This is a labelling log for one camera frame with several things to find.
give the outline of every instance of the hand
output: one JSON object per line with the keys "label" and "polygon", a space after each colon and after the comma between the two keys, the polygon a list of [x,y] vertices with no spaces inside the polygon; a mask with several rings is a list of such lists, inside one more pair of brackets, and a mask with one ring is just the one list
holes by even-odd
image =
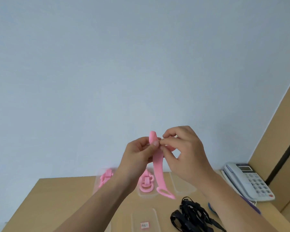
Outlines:
{"label": "hand", "polygon": [[[200,187],[215,172],[205,155],[201,140],[189,126],[179,126],[166,130],[160,148],[172,172],[190,184]],[[177,148],[181,154],[175,158],[164,145]]]}
{"label": "hand", "polygon": [[124,181],[128,194],[135,189],[147,164],[152,162],[152,155],[158,147],[158,140],[149,145],[149,137],[142,137],[127,144],[115,175]]}

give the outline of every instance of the white label with red border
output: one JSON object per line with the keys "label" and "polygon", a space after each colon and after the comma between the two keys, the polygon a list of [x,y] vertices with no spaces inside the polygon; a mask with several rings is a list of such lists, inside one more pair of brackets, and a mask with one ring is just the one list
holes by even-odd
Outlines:
{"label": "white label with red border", "polygon": [[148,229],[149,228],[149,222],[141,222],[141,229]]}

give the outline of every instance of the landline phone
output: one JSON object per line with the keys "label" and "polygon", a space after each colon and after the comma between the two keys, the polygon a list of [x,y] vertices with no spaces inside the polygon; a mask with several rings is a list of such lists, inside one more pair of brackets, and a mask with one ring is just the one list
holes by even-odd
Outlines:
{"label": "landline phone", "polygon": [[227,163],[221,170],[230,186],[250,201],[271,201],[273,192],[248,164]]}

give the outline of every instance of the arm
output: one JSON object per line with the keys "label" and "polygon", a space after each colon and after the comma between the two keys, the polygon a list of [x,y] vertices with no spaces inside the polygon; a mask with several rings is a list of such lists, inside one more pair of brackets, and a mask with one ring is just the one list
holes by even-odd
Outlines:
{"label": "arm", "polygon": [[149,145],[148,137],[128,143],[116,173],[54,232],[104,231],[122,201],[135,189],[158,147],[159,141]]}
{"label": "arm", "polygon": [[[168,129],[163,137],[160,148],[171,171],[207,197],[228,232],[277,232],[213,171],[202,142],[189,126]],[[181,154],[175,158],[164,145],[178,148]]]}

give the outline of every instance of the tangled black straps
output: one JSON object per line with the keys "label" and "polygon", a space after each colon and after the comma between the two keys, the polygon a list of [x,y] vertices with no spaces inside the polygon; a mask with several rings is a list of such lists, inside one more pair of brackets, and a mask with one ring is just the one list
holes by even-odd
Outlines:
{"label": "tangled black straps", "polygon": [[195,203],[189,197],[184,197],[179,210],[171,214],[171,222],[176,229],[182,232],[214,232],[207,224],[213,225],[223,232],[227,232],[218,222],[210,218],[200,204]]}

